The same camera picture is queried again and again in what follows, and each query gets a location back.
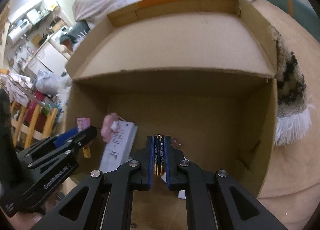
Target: fluffy white fur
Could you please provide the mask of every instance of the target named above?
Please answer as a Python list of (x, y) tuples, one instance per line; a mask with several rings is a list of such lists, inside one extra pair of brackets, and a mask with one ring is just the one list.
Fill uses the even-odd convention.
[(61, 113), (58, 118), (58, 123), (62, 121), (63, 113), (65, 112), (69, 100), (70, 90), (71, 90), (71, 78), (69, 75), (63, 77), (63, 81), (60, 83), (57, 92), (57, 98), (59, 105), (61, 107)]
[(82, 43), (82, 41), (85, 39), (85, 37), (87, 36), (88, 34), (86, 32), (82, 33), (81, 32), (81, 35), (78, 35), (78, 38), (76, 40), (76, 43), (73, 45), (73, 48), (72, 48), (72, 51), (75, 52), (76, 49), (80, 46), (80, 44)]
[(277, 118), (275, 146), (288, 145), (301, 140), (306, 135), (311, 125), (310, 108), (314, 109), (314, 106), (308, 104), (307, 108), (301, 113)]

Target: person's hand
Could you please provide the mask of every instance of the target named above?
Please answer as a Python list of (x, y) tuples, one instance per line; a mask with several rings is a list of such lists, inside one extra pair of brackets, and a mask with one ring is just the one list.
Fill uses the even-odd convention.
[[(44, 203), (46, 213), (50, 211), (56, 204), (55, 193), (52, 194), (47, 201)], [(6, 213), (2, 210), (9, 223), (15, 230), (30, 230), (36, 222), (38, 222), (42, 215), (39, 213), (22, 213), (18, 212), (13, 217), (9, 218)]]
[(118, 121), (119, 121), (118, 115), (115, 112), (108, 114), (104, 118), (103, 125), (100, 132), (104, 142), (106, 143), (110, 142), (113, 134), (119, 130), (120, 127), (119, 127)]
[(2, 212), (15, 230), (30, 230), (42, 218), (39, 213), (22, 212), (18, 212), (12, 218), (9, 218), (3, 210)]

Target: plastic bag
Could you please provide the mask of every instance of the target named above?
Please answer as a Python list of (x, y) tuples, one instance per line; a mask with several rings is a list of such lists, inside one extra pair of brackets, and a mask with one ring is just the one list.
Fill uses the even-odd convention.
[(35, 85), (41, 93), (55, 96), (59, 87), (65, 87), (69, 83), (69, 76), (61, 77), (47, 70), (39, 70)]

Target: orange tape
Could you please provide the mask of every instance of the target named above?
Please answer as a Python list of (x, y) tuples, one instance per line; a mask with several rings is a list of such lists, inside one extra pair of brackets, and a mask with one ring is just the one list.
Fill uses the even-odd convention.
[(7, 74), (9, 74), (9, 70), (0, 68), (0, 73), (7, 75)]
[(178, 2), (178, 1), (183, 1), (183, 0), (143, 0), (138, 2), (138, 7), (139, 9), (154, 6), (154, 5), (159, 5), (159, 4), (164, 4), (168, 2)]
[(292, 0), (288, 0), (288, 10), (289, 10), (289, 15), (293, 18), (293, 3), (292, 3)]

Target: small gold object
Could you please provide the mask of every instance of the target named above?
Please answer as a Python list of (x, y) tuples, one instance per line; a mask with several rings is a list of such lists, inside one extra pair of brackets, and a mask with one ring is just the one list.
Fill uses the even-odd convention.
[(90, 158), (91, 157), (90, 148), (83, 148), (83, 156), (85, 158)]

